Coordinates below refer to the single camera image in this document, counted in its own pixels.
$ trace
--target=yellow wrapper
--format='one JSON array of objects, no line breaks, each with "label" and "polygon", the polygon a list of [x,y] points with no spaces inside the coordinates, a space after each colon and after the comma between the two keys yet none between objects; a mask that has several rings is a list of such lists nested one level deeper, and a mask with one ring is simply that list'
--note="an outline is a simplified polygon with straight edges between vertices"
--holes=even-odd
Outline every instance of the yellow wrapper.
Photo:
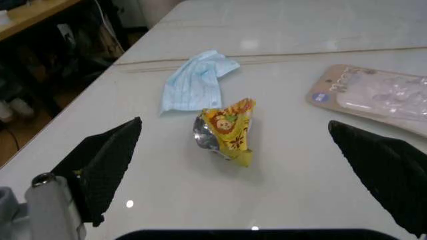
[{"label": "yellow wrapper", "polygon": [[252,151],[248,131],[257,102],[245,98],[226,109],[204,109],[202,118],[217,137],[219,151],[243,167],[249,167]]}]

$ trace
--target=silver foil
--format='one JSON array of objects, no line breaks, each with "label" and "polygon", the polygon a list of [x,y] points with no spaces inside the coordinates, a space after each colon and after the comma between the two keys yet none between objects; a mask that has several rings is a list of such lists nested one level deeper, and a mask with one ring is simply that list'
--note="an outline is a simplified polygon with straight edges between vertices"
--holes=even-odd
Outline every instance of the silver foil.
[{"label": "silver foil", "polygon": [[199,147],[215,152],[220,151],[220,144],[218,143],[218,139],[209,129],[205,120],[203,120],[202,115],[199,115],[195,120],[193,133],[195,141]]}]

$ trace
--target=plastic packaging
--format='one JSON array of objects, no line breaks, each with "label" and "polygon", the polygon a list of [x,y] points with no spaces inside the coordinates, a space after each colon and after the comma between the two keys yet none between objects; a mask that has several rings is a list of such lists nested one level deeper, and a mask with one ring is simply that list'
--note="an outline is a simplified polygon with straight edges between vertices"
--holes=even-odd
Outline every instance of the plastic packaging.
[{"label": "plastic packaging", "polygon": [[427,122],[427,78],[348,67],[335,89],[343,108]]},{"label": "plastic packaging", "polygon": [[245,98],[224,110],[204,109],[193,128],[199,147],[249,167],[252,151],[249,149],[248,134],[255,105],[255,100]]}]

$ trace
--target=cartoon character print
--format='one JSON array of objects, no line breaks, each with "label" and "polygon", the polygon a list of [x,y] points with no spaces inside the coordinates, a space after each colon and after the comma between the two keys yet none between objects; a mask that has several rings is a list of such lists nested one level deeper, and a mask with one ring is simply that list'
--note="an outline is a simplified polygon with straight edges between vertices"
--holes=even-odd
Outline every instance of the cartoon character print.
[{"label": "cartoon character print", "polygon": [[223,112],[219,112],[217,116],[211,120],[211,123],[216,126],[216,130],[220,134],[229,134],[236,125],[236,118],[235,116],[224,115]]}]

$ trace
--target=face mask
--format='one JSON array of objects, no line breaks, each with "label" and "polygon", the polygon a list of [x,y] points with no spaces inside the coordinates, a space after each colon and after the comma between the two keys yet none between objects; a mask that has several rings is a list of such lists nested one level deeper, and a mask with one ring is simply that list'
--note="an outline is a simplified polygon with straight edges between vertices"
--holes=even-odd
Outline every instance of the face mask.
[{"label": "face mask", "polygon": [[223,106],[218,78],[240,65],[215,50],[191,58],[176,71],[164,86],[161,113],[201,111]]},{"label": "face mask", "polygon": [[363,71],[346,72],[346,89],[337,95],[343,108],[384,117],[427,122],[427,79]]}]

